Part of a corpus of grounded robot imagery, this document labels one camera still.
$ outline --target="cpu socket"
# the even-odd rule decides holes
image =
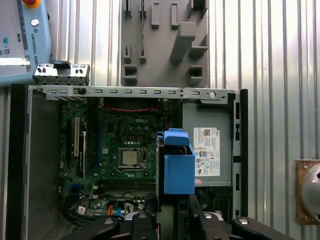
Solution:
[[[119,147],[117,154],[117,168],[140,169],[141,149],[131,147]]]

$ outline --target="power supply label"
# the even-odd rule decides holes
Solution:
[[[220,131],[215,127],[193,129],[195,176],[220,176]]]

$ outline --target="circuit board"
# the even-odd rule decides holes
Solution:
[[[60,196],[95,212],[126,200],[143,204],[156,189],[156,132],[165,124],[158,111],[61,102]]]

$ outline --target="red button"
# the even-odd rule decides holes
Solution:
[[[29,6],[32,6],[37,2],[37,0],[22,0],[22,2],[24,2],[25,4],[27,4]]]

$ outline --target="corrugated metal wall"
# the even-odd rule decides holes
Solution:
[[[249,214],[308,240],[294,161],[320,157],[319,14],[318,0],[210,1],[211,87],[249,89]]]
[[[210,87],[249,89],[249,214],[319,240],[319,228],[295,224],[294,161],[320,157],[320,1],[209,4]],[[53,58],[91,64],[95,85],[118,84],[119,0],[47,5]]]

